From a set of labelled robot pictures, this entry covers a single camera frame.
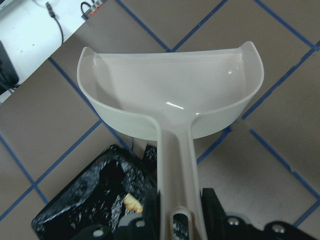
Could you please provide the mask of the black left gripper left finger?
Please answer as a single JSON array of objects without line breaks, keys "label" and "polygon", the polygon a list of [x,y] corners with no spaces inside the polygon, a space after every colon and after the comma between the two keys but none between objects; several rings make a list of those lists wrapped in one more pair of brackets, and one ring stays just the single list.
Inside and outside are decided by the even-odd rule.
[{"label": "black left gripper left finger", "polygon": [[142,219],[147,240],[160,239],[160,199],[156,188],[145,191]]}]

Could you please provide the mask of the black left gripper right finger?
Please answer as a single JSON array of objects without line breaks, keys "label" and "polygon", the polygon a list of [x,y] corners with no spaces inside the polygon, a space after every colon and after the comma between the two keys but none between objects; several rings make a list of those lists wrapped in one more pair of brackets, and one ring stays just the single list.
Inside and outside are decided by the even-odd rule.
[{"label": "black left gripper right finger", "polygon": [[222,220],[226,217],[226,213],[213,188],[202,189],[201,204],[207,238],[222,240]]}]

